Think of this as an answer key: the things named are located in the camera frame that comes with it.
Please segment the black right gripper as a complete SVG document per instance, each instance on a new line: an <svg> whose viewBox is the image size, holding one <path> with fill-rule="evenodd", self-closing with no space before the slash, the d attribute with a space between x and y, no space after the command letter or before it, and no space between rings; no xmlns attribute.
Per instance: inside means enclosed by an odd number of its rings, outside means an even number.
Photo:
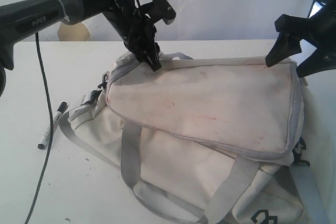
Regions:
<svg viewBox="0 0 336 224"><path fill-rule="evenodd" d="M335 48L335 0L325 4L310 18L282 14L275 21L275 29L279 34L265 57L267 67L302 53L300 42L304 39L318 48L296 68L298 77L335 70L335 51L320 49Z"/></svg>

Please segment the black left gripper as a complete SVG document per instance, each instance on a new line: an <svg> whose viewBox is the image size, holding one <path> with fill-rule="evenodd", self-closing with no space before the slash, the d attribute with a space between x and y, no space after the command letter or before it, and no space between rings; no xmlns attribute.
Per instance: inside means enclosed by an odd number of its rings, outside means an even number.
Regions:
<svg viewBox="0 0 336 224"><path fill-rule="evenodd" d="M121 37L127 50L134 53L139 61L147 63L152 71L162 68L160 46L154 41L152 26L136 8L135 0L111 0L109 9L103 15Z"/></svg>

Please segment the left robot arm black grey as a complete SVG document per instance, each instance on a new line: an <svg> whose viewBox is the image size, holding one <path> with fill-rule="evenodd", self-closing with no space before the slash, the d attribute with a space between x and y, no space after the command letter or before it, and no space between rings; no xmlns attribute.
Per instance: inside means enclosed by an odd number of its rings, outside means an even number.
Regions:
<svg viewBox="0 0 336 224"><path fill-rule="evenodd" d="M154 22L138 0L25 0L1 7L1 90L6 70L14 68L14 45L41 30L62 22L75 25L103 14L128 51L153 71L160 69Z"/></svg>

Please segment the right robot arm black grey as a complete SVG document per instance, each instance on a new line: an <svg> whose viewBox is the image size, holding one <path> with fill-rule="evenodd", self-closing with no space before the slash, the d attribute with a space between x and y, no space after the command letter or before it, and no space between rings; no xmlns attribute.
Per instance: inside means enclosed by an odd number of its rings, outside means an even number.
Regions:
<svg viewBox="0 0 336 224"><path fill-rule="evenodd" d="M324 6L311 17L282 14L275 21L279 35L265 58L267 67L301 53L300 42L305 40L316 50L296 68L298 77L335 69L335 0L317 1Z"/></svg>

